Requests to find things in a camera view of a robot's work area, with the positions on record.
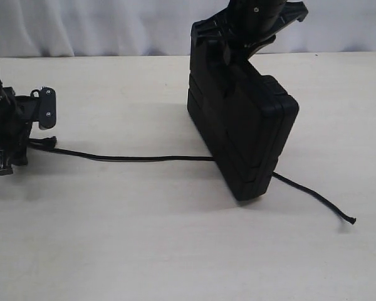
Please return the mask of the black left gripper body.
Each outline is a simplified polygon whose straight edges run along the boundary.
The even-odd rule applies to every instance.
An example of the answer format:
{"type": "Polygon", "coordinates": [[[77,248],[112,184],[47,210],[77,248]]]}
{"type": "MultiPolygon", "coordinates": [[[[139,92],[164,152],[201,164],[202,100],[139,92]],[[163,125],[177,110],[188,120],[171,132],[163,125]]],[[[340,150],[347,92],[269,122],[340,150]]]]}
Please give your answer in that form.
{"type": "Polygon", "coordinates": [[[37,121],[39,99],[16,95],[11,87],[0,92],[0,176],[13,173],[13,166],[26,166],[28,139],[37,121]]]}

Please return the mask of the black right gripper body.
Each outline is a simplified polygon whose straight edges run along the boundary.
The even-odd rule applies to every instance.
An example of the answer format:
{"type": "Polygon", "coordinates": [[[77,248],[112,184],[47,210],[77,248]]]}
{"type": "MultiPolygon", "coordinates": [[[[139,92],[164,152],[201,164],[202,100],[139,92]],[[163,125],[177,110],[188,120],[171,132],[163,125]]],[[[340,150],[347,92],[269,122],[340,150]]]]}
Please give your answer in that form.
{"type": "Polygon", "coordinates": [[[226,8],[192,25],[191,48],[208,45],[225,60],[250,58],[307,15],[303,1],[229,1],[226,8]]]}

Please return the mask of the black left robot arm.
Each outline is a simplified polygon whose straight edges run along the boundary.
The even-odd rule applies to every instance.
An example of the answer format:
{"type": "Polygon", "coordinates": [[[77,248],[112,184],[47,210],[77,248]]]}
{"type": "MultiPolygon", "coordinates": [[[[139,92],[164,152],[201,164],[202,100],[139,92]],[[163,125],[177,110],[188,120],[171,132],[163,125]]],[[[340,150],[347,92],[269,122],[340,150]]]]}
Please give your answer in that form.
{"type": "Polygon", "coordinates": [[[0,79],[0,176],[12,174],[14,165],[28,164],[26,149],[35,111],[35,99],[15,95],[0,79]]]}

